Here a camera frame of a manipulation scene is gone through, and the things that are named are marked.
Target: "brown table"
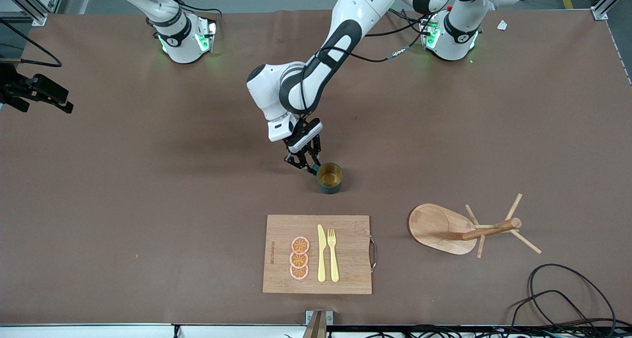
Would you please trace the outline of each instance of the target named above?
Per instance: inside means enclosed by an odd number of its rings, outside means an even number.
[[[632,90],[606,23],[587,10],[494,12],[460,62],[420,47],[381,64],[350,58],[316,113],[321,159],[346,172],[327,196],[267,140],[245,81],[259,64],[306,60],[329,16],[227,14],[223,53],[185,66],[143,16],[50,16],[33,29],[64,66],[21,71],[68,88],[75,111],[0,113],[2,322],[288,324],[333,309],[339,324],[503,324],[547,262],[593,279],[631,320]],[[357,53],[383,57],[411,33]],[[452,256],[406,229],[427,202],[461,214],[469,203],[495,223],[518,192],[515,215],[542,255],[497,235],[482,260]],[[370,215],[373,295],[263,294],[267,214]],[[566,273],[535,286],[607,316]],[[562,300],[542,304],[575,318]],[[532,309],[518,322],[543,323]]]

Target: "yellow fork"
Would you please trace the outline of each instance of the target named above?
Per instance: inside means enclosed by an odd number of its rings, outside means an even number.
[[[338,274],[338,261],[336,260],[336,231],[333,229],[327,230],[327,244],[329,244],[329,257],[331,258],[331,280],[338,282],[340,276]]]

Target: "mug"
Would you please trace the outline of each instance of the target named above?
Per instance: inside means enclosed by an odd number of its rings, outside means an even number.
[[[316,180],[323,194],[335,194],[343,185],[343,169],[336,163],[325,163],[320,167],[314,165]]]

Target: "knife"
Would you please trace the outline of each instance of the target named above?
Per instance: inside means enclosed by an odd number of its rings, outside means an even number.
[[[318,281],[325,282],[325,248],[327,248],[327,237],[322,225],[318,225]]]

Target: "orange slice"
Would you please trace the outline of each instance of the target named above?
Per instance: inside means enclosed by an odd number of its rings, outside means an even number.
[[[309,266],[305,266],[304,268],[289,268],[289,275],[291,275],[296,280],[303,280],[307,277],[307,274],[310,272]]]
[[[305,254],[310,248],[310,242],[305,237],[296,237],[292,241],[292,251],[296,254]]]
[[[309,261],[307,254],[291,253],[289,255],[289,264],[292,266],[292,268],[305,268],[305,266],[307,265],[307,261]]]

